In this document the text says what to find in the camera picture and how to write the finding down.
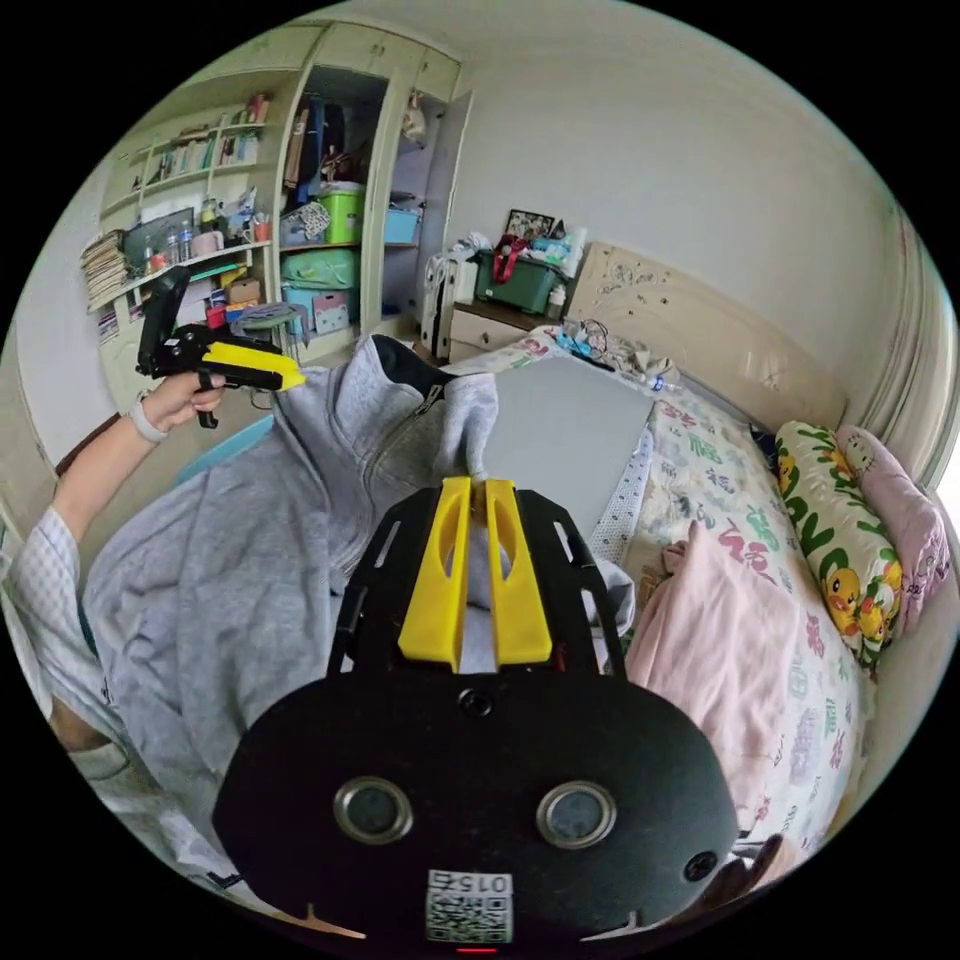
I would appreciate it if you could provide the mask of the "person's left hand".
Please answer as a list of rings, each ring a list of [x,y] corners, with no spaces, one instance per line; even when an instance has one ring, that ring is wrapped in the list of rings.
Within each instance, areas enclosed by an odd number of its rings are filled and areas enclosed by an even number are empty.
[[[220,374],[183,373],[167,377],[133,408],[130,416],[149,442],[163,441],[171,430],[191,419],[215,426],[214,411],[226,386]]]

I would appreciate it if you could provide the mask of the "person's right hand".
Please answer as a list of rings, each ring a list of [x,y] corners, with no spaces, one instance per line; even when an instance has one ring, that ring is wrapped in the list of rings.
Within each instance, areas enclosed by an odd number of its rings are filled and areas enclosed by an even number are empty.
[[[736,847],[704,890],[699,905],[713,910],[751,893],[775,864],[783,844],[783,835],[775,833],[762,844]]]

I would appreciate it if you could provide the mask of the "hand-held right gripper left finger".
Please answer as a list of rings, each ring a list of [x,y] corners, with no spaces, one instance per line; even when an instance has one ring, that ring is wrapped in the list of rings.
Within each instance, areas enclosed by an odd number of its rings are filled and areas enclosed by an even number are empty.
[[[467,602],[471,480],[449,477],[431,490],[432,512],[398,638],[405,659],[458,671]]]

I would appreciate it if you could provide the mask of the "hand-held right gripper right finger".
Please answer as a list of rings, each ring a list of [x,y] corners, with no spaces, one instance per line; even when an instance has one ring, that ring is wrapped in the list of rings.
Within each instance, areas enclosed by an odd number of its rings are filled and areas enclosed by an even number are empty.
[[[513,483],[487,480],[485,504],[495,663],[546,663],[552,639]]]

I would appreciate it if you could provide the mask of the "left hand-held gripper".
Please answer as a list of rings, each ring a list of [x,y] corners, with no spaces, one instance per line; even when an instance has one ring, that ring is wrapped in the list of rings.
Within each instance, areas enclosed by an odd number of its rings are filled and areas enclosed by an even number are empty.
[[[273,393],[306,384],[297,362],[279,348],[203,325],[178,327],[152,340],[142,336],[137,372],[152,380],[183,373],[220,374],[227,389]]]

